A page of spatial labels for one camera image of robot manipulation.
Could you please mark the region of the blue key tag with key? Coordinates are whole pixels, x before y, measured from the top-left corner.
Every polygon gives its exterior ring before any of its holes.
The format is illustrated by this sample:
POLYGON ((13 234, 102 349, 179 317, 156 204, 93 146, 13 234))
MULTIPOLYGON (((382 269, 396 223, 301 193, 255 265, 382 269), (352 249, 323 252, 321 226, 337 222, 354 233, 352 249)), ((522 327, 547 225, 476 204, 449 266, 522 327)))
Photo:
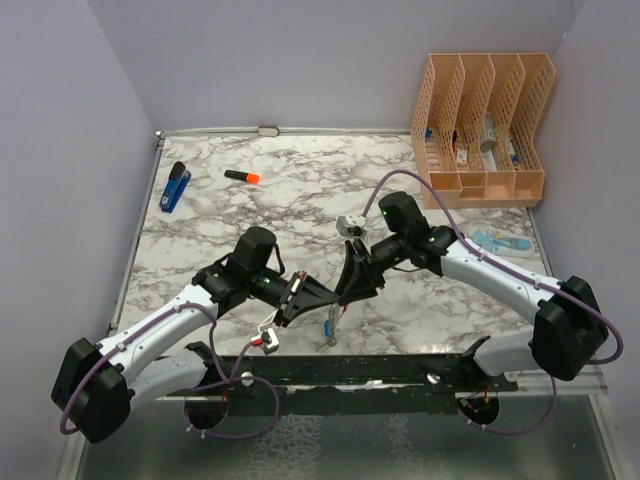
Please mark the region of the blue key tag with key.
POLYGON ((323 335, 324 340, 316 349, 318 353, 325 352, 337 344, 335 326, 330 320, 326 320, 323 324, 323 335))

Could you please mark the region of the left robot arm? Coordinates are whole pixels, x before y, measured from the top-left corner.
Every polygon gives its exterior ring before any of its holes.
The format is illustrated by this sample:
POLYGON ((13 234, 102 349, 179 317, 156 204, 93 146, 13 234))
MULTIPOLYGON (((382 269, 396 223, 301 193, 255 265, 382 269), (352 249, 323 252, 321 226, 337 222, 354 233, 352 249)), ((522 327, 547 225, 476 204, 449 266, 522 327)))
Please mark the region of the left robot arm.
POLYGON ((337 294, 308 273, 299 271, 285 279, 282 269, 270 269, 270 257, 279 254, 271 231, 251 227, 232 252, 200 269, 189 285, 151 316, 99 342, 86 338, 74 342, 51 393, 62 412, 60 432, 81 433, 98 443, 124 423, 134 403, 180 390, 206 395, 237 382, 265 384, 265 379, 242 374, 238 364, 225 371, 216 354, 204 358, 188 351, 166 359, 160 356, 193 331, 215 328, 223 315, 249 298, 273 309, 245 345, 265 354, 279 347, 276 327, 337 303, 337 294))

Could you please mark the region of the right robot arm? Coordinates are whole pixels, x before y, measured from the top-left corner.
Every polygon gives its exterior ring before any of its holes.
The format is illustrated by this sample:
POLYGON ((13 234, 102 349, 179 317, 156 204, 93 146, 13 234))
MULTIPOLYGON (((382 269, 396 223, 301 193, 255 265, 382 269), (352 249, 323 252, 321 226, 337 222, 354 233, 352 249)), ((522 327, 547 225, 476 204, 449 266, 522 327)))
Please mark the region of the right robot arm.
POLYGON ((346 257, 336 286, 341 306, 377 296, 384 274, 404 261, 418 270, 447 277, 491 296, 515 311, 527 332, 480 339, 459 367, 461 383, 481 391, 507 372, 542 370, 573 380, 608 338, 608 329, 588 282, 538 275, 481 249, 449 226, 433 226, 404 191, 379 202, 390 236, 368 246, 363 216, 336 221, 346 257))

